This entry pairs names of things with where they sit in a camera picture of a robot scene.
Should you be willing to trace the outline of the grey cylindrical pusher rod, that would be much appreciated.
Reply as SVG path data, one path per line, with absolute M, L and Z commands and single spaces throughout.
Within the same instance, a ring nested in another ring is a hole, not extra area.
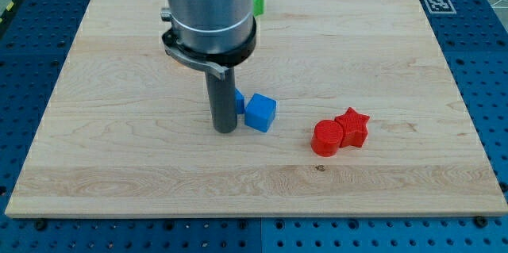
M 229 133 L 237 127 L 234 69 L 225 72 L 223 80 L 206 74 L 210 112 L 214 129 L 219 133 Z

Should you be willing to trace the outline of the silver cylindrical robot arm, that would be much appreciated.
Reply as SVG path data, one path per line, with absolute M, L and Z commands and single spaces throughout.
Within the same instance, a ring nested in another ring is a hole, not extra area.
M 237 127 L 234 68 L 256 47 L 253 0 L 167 0 L 160 16 L 170 23 L 165 52 L 206 77 L 213 126 L 229 133 Z

